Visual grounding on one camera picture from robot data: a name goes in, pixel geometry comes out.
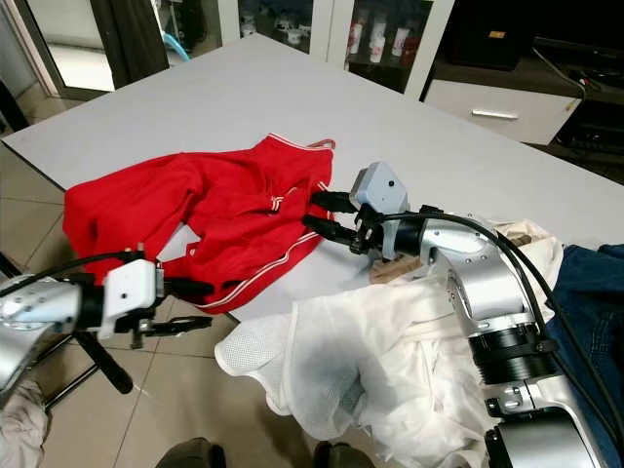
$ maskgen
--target red garment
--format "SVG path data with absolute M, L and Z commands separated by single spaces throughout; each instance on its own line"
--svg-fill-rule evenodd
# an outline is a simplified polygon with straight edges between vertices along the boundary
M 203 310 L 239 307 L 321 241 L 301 223 L 327 216 L 309 203 L 332 177 L 332 150 L 270 135 L 251 149 L 177 153 L 81 183 L 65 194 L 63 230 L 80 256 L 145 245 L 155 259 L 181 223 L 201 238 L 165 276 L 214 286 Z M 101 282 L 116 260 L 87 270 Z

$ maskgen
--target denim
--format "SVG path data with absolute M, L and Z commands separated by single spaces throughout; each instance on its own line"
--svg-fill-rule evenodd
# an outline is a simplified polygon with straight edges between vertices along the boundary
M 624 244 L 602 246 L 597 251 L 567 247 L 553 293 L 624 417 Z M 555 317 L 546 329 L 559 342 L 559 353 L 580 384 L 612 421 L 604 399 L 574 351 L 560 319 Z M 621 467 L 617 451 L 602 424 L 576 389 L 572 389 L 607 466 Z

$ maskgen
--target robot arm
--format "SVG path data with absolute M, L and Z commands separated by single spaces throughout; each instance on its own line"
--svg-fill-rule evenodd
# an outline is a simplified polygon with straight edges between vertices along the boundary
M 168 294 L 195 300 L 213 292 L 206 283 L 164 279 L 163 270 L 128 253 L 127 263 L 112 269 L 103 286 L 91 275 L 64 280 L 23 275 L 0 285 L 0 407 L 52 334 L 73 333 L 108 379 L 120 390 L 132 390 L 130 377 L 93 337 L 132 332 L 132 348 L 144 336 L 168 336 L 208 327 L 212 318 L 177 317 L 154 323 L 156 307 Z
M 491 467 L 605 466 L 566 377 L 556 371 L 555 344 L 536 303 L 492 236 L 484 235 L 496 235 L 492 226 L 471 214 L 462 224 L 440 219 L 446 216 L 427 206 L 420 215 L 409 212 L 405 187 L 384 163 L 361 170 L 348 195 L 319 192 L 312 201 L 357 214 L 356 230 L 306 216 L 303 222 L 322 236 L 354 254 L 419 255 L 430 274 L 446 277 L 482 376 L 487 411 L 501 418 L 485 434 Z

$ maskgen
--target white cabinet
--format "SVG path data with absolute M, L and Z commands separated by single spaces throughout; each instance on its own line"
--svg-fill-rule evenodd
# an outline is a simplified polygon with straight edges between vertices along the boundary
M 527 143 L 548 144 L 580 99 L 433 80 L 425 104 Z
M 453 0 L 217 1 L 223 44 L 264 34 L 414 99 L 422 93 L 453 5 Z M 285 30 L 301 27 L 301 37 Z

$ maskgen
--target white cloth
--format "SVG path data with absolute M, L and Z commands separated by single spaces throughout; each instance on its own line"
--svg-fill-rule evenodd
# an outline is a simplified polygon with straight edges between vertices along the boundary
M 551 286 L 563 248 L 528 221 L 521 247 Z M 490 419 L 446 278 L 403 277 L 294 304 L 291 315 L 239 325 L 215 348 L 221 368 L 248 375 L 268 406 L 319 440 L 366 427 L 377 453 L 405 466 L 481 467 Z
M 0 411 L 0 468 L 36 468 L 47 428 L 41 390 L 25 380 Z

